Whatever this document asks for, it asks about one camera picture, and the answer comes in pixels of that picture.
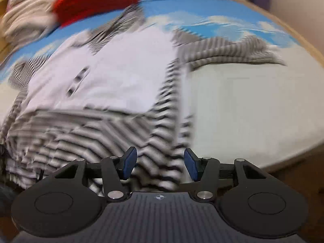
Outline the black white striped sweater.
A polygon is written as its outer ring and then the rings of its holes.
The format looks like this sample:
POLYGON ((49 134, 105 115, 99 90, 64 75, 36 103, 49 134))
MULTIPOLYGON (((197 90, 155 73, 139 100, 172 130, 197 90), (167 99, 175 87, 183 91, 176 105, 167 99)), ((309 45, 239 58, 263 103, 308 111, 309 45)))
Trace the black white striped sweater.
POLYGON ((190 73, 228 63, 282 61, 255 36, 233 42, 166 31, 137 4, 17 63, 8 82, 19 93, 1 123, 1 181, 27 189, 71 161, 97 163, 133 146, 130 188, 176 190, 193 131, 190 73))

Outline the blue and cream bed sheet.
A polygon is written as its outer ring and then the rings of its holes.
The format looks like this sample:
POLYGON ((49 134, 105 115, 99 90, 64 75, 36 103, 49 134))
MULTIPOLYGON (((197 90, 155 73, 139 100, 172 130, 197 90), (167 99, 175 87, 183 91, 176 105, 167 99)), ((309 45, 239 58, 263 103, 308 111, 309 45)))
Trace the blue and cream bed sheet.
POLYGON ((146 24, 234 42, 255 36, 277 64, 209 64, 188 74, 193 151, 261 168, 323 154, 323 66, 304 45, 232 0, 141 0, 146 24))

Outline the beige folded blanket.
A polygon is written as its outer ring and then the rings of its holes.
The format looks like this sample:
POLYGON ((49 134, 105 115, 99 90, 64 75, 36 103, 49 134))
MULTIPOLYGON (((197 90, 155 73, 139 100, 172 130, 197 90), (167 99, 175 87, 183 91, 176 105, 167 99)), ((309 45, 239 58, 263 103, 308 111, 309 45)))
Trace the beige folded blanket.
POLYGON ((57 26, 57 0, 8 0, 1 32, 13 47, 22 47, 49 34, 57 26))

